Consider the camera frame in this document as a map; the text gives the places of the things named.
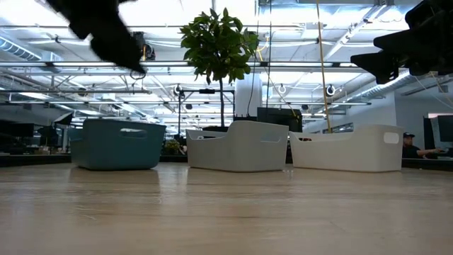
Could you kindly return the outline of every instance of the computer monitor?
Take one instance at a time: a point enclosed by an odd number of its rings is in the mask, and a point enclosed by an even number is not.
[[[441,142],[453,142],[453,115],[440,115],[437,117],[439,123],[439,135]]]
[[[257,121],[286,125],[289,131],[302,132],[302,114],[300,110],[258,107]]]

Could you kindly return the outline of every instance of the desk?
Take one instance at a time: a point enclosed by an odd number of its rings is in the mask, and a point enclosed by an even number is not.
[[[232,174],[72,164],[0,174],[0,254],[451,255],[453,173]]]
[[[59,155],[6,155],[0,156],[0,167],[60,164],[71,162],[70,154]]]
[[[403,159],[403,167],[453,171],[453,159]]]

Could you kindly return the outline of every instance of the tree leaves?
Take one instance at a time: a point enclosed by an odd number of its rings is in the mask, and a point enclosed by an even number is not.
[[[247,61],[258,47],[258,36],[247,28],[241,33],[242,22],[229,16],[226,8],[222,19],[212,9],[210,14],[208,16],[203,12],[193,22],[180,28],[183,34],[181,47],[188,48],[184,60],[195,67],[197,78],[206,75],[208,84],[227,76],[229,84],[236,79],[244,79],[244,74],[251,72]]]

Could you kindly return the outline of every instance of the tree trunk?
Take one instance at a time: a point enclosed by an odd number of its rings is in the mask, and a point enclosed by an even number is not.
[[[225,126],[225,116],[224,116],[224,110],[225,110],[225,104],[224,104],[224,83],[222,79],[219,80],[220,83],[220,121],[222,124],[222,127]]]

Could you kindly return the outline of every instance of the baseball cap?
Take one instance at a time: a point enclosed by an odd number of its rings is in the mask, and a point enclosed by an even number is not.
[[[406,137],[412,137],[412,138],[414,138],[415,135],[412,135],[411,133],[405,132],[405,133],[403,134],[403,137],[404,137],[404,138],[406,138]]]

